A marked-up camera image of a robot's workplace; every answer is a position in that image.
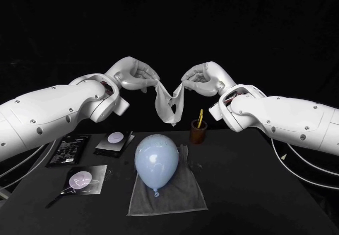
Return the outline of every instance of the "brown cup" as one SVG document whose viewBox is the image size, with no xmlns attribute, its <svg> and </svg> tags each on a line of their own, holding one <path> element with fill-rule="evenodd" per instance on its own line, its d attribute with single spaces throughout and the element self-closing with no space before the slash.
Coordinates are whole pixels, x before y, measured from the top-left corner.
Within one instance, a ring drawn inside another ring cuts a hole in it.
<svg viewBox="0 0 339 235">
<path fill-rule="evenodd" d="M 207 135 L 207 122 L 202 120 L 201 128 L 198 128 L 198 120 L 194 120 L 191 122 L 191 134 L 189 134 L 189 140 L 194 144 L 201 144 L 205 140 Z"/>
</svg>

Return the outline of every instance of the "balloon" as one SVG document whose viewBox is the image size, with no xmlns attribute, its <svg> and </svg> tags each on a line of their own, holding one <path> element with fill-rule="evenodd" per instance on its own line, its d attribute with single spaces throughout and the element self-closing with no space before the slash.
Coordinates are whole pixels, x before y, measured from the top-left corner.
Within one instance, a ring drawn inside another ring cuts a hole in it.
<svg viewBox="0 0 339 235">
<path fill-rule="evenodd" d="M 136 148 L 136 170 L 145 184 L 155 190 L 169 182 L 179 162 L 179 152 L 172 139 L 165 135 L 150 135 Z"/>
</svg>

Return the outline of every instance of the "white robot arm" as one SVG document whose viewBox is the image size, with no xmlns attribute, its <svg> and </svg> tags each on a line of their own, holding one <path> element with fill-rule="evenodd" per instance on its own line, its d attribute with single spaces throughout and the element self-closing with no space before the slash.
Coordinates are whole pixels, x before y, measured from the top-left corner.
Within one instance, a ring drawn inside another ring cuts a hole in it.
<svg viewBox="0 0 339 235">
<path fill-rule="evenodd" d="M 159 76 L 148 64 L 122 59 L 106 74 L 77 78 L 31 92 L 0 105 L 0 161 L 42 146 L 70 133 L 81 120 L 106 120 L 112 112 L 123 115 L 130 104 L 120 88 L 146 89 Z"/>
<path fill-rule="evenodd" d="M 270 96 L 251 85 L 237 85 L 215 62 L 195 66 L 184 86 L 205 96 L 220 93 L 210 108 L 236 132 L 257 127 L 270 138 L 339 156 L 339 110 L 308 100 Z"/>
</svg>

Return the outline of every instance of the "white cable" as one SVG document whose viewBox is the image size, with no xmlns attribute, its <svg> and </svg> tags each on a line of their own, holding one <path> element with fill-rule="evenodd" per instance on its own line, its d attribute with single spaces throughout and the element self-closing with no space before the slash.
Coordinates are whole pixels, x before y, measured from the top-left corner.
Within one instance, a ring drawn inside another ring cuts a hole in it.
<svg viewBox="0 0 339 235">
<path fill-rule="evenodd" d="M 0 175 L 0 178 L 12 171 L 15 170 L 35 155 L 37 153 L 41 151 L 41 149 L 44 148 L 44 146 L 41 146 L 41 148 L 37 150 L 37 152 L 6 172 Z"/>
<path fill-rule="evenodd" d="M 312 167 L 315 167 L 316 169 L 322 170 L 324 172 L 326 172 L 326 173 L 329 173 L 329 174 L 334 174 L 334 175 L 339 176 L 338 173 L 335 173 L 335 172 L 332 172 L 332 171 L 329 171 L 329 170 L 326 170 L 326 169 L 318 167 L 316 165 L 313 165 L 313 164 L 301 156 L 301 154 L 298 153 L 298 151 L 295 150 L 295 148 L 292 147 L 292 145 L 290 145 L 290 144 L 288 144 L 288 145 L 289 145 L 292 151 L 293 151 L 293 152 L 298 154 L 298 156 L 301 157 L 301 159 L 302 159 Z"/>
<path fill-rule="evenodd" d="M 306 181 L 308 183 L 311 183 L 311 184 L 313 184 L 313 185 L 318 185 L 318 186 L 321 186 L 321 187 L 332 188 L 332 189 L 338 189 L 338 190 L 339 190 L 339 188 L 332 187 L 332 186 L 328 186 L 328 185 L 318 184 L 318 183 L 312 182 L 311 180 L 305 179 L 302 176 L 299 176 L 299 175 L 290 170 L 290 168 L 289 168 L 288 165 L 285 164 L 285 162 L 283 162 L 283 160 L 282 160 L 282 158 L 280 158 L 280 156 L 279 156 L 279 154 L 277 154 L 277 150 L 276 150 L 276 146 L 275 146 L 273 139 L 272 139 L 272 144 L 273 144 L 273 149 L 275 149 L 275 152 L 276 152 L 276 155 L 277 155 L 277 158 L 279 158 L 282 164 L 285 165 L 286 169 L 288 169 L 303 181 Z"/>
<path fill-rule="evenodd" d="M 39 163 L 37 164 L 37 166 L 34 167 L 34 169 L 32 169 L 32 170 L 26 173 L 26 175 L 22 176 L 13 183 L 11 183 L 8 186 L 5 186 L 3 188 L 0 188 L 0 191 L 2 191 L 3 189 L 6 189 L 8 187 L 11 187 L 18 181 L 21 181 L 21 180 L 32 173 L 32 171 L 38 168 L 38 166 L 41 165 L 42 161 L 45 160 L 45 158 L 47 158 L 48 155 L 50 155 L 50 152 L 51 152 L 51 150 L 52 150 L 52 148 L 54 148 L 54 146 L 55 146 L 55 142 L 57 142 L 57 140 L 54 141 L 52 147 L 51 147 L 51 149 L 50 149 L 47 155 L 45 155 L 45 157 L 42 158 L 41 162 L 39 162 Z"/>
</svg>

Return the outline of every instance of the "table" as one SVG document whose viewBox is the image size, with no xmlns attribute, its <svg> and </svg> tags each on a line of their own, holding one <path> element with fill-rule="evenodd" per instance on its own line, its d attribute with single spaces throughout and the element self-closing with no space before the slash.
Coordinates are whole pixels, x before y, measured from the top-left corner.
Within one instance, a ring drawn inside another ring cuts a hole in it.
<svg viewBox="0 0 339 235">
<path fill-rule="evenodd" d="M 136 180 L 135 151 L 152 134 L 189 145 L 208 211 L 126 216 Z M 101 194 L 65 197 L 50 209 L 45 206 L 60 194 L 70 167 L 45 168 L 45 159 L 0 210 L 2 235 L 339 234 L 259 130 L 210 130 L 202 145 L 189 144 L 188 131 L 135 135 L 119 159 L 93 154 L 103 138 L 93 135 L 78 165 L 107 165 Z"/>
</svg>

